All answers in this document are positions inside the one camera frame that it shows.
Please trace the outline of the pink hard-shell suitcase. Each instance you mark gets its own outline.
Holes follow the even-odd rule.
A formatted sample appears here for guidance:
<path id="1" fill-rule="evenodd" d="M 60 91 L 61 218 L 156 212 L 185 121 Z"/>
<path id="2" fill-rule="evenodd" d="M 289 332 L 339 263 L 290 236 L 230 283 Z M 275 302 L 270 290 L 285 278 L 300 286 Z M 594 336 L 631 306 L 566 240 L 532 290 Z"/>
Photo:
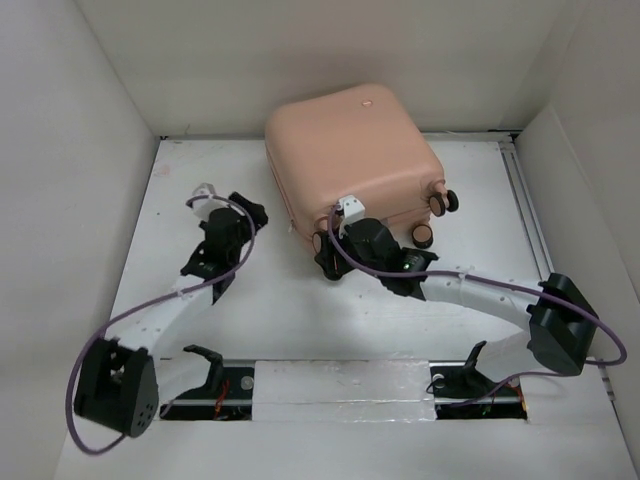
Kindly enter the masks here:
<path id="1" fill-rule="evenodd" d="M 352 195 L 369 217 L 433 243 L 432 216 L 459 207 L 443 165 L 386 86 L 362 84 L 283 105 L 268 118 L 266 155 L 290 222 L 323 269 L 347 263 L 327 231 L 331 208 Z"/>

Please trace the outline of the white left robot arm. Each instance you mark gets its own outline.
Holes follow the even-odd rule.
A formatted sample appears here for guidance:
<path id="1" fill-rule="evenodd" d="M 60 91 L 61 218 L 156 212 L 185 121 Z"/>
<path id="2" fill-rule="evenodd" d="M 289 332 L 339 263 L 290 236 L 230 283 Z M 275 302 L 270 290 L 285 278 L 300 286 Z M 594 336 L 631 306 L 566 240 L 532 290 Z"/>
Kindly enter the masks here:
<path id="1" fill-rule="evenodd" d="M 81 417 L 122 438 L 136 438 L 163 404 L 191 389 L 208 397 L 222 387 L 220 354 L 198 345 L 184 347 L 181 356 L 167 357 L 165 350 L 226 292 L 268 216 L 263 205 L 237 192 L 221 197 L 200 188 L 187 205 L 198 217 L 204 239 L 169 293 L 111 319 L 116 324 L 138 317 L 115 336 L 101 327 L 87 341 L 67 386 L 65 416 L 72 435 L 78 433 L 74 419 Z"/>

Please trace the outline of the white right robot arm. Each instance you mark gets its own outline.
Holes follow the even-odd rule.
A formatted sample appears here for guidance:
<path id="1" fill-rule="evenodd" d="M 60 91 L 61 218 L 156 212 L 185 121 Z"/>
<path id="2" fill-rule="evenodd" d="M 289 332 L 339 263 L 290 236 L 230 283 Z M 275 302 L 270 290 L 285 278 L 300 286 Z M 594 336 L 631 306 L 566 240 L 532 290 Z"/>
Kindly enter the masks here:
<path id="1" fill-rule="evenodd" d="M 462 365 L 436 372 L 430 386 L 437 394 L 484 398 L 521 376 L 578 376 L 587 363 L 599 318 L 565 275 L 552 273 L 523 286 L 461 266 L 444 268 L 425 247 L 400 246 L 373 218 L 343 230 L 317 231 L 312 245 L 330 280 L 359 270 L 398 296 L 461 306 L 515 327 L 515 334 L 502 340 L 478 341 Z"/>

